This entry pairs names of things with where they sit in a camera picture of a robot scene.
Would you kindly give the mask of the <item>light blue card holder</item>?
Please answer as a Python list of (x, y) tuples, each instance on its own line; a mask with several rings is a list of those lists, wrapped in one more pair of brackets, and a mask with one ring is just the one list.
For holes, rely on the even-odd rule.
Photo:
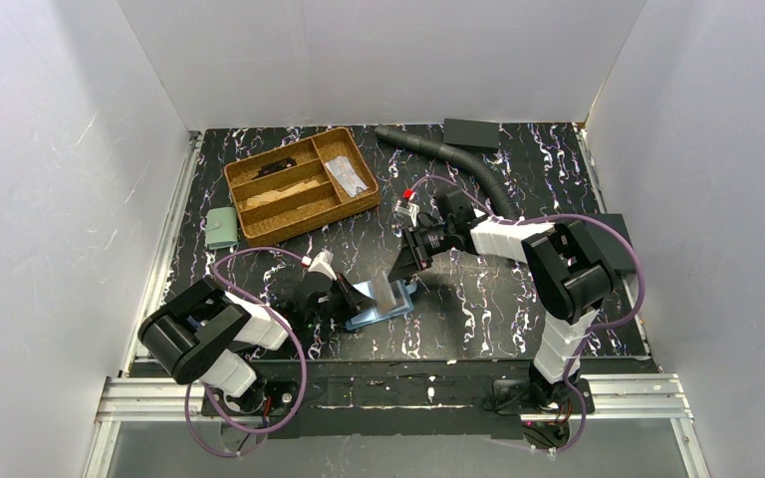
[(400, 279), (386, 284), (385, 275), (379, 273), (371, 280), (355, 284), (354, 288), (365, 298), (371, 299), (373, 304), (346, 321), (345, 328), (348, 332), (356, 332), (358, 329), (406, 315), (414, 310), (411, 295), (417, 286), (413, 280)]

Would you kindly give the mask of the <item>gold VIP credit card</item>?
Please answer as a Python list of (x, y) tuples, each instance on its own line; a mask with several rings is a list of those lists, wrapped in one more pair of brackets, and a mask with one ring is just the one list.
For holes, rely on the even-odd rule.
[(315, 188), (319, 185), (320, 183), (318, 180), (299, 182), (285, 189), (273, 191), (273, 197), (275, 200), (282, 199), (284, 197), (288, 197), (288, 196), (309, 190), (311, 188)]

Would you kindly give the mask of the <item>silver VIP credit card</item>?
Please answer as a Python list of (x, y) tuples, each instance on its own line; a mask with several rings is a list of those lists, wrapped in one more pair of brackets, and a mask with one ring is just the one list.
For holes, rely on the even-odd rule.
[(349, 177), (336, 176), (335, 178), (337, 182), (341, 185), (341, 187), (346, 191), (346, 193), (351, 198), (354, 198), (360, 194), (363, 194), (369, 188), (366, 185), (366, 183), (359, 177), (357, 173), (355, 176), (349, 176)]

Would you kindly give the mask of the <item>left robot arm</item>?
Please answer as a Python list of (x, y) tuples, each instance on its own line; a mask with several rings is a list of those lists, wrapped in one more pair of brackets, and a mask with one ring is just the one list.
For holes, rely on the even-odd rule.
[(289, 338), (276, 317), (298, 332), (316, 320), (348, 321), (376, 304), (340, 273), (310, 272), (274, 306), (246, 301), (203, 278), (148, 316), (137, 336), (176, 383), (201, 381), (240, 398), (257, 375), (232, 344), (275, 351)]

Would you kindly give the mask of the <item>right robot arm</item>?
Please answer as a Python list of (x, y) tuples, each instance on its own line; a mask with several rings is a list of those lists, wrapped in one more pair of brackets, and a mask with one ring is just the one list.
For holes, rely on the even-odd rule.
[(388, 280), (409, 279), (451, 249), (527, 265), (546, 322), (523, 394), (541, 405), (566, 400), (578, 376), (583, 340), (619, 282), (613, 255), (593, 232), (609, 235), (627, 254), (633, 251), (630, 243), (610, 225), (578, 214), (514, 220), (477, 213), (461, 190), (437, 196), (437, 216), (421, 213), (410, 198), (405, 193), (398, 205), (412, 223), (402, 230)]

